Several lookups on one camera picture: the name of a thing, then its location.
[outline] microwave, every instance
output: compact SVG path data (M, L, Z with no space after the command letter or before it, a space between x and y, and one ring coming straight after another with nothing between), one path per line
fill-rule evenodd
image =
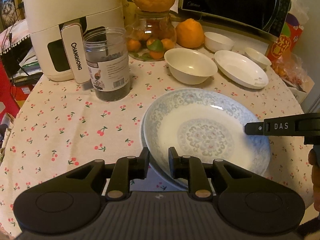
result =
M245 25L279 37L291 0L179 0L179 9Z

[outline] microwave handle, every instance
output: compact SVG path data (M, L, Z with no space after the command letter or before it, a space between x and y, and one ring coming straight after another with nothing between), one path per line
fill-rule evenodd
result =
M263 31L268 31L270 29L270 27L272 26L273 22L275 21L275 19L277 17L279 5L280 5L280 0L276 0L272 15L271 15L269 21L266 23L266 25L264 25L264 27L262 28Z
M61 29L61 37L76 82L81 84L89 81L90 75L85 59L81 25L79 23L65 24Z

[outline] barcode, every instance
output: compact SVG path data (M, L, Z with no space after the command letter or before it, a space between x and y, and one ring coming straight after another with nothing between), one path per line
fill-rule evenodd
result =
M124 84L124 78L116 81L116 82L113 82L113 88L117 88L117 87L120 87Z

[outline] glass jar with oranges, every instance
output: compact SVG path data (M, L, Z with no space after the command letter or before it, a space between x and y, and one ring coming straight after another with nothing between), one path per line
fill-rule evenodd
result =
M136 10L136 19L126 27L129 55L143 61L162 60L164 53L175 47L177 36L169 11Z

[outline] red chair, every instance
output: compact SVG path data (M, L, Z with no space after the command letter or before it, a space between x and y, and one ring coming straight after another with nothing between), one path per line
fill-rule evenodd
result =
M0 113L0 122L5 113L12 114L16 117L19 112L19 106L12 98L10 93L12 86L10 84L7 73L4 70L3 64L0 61L0 102L4 103L5 109Z

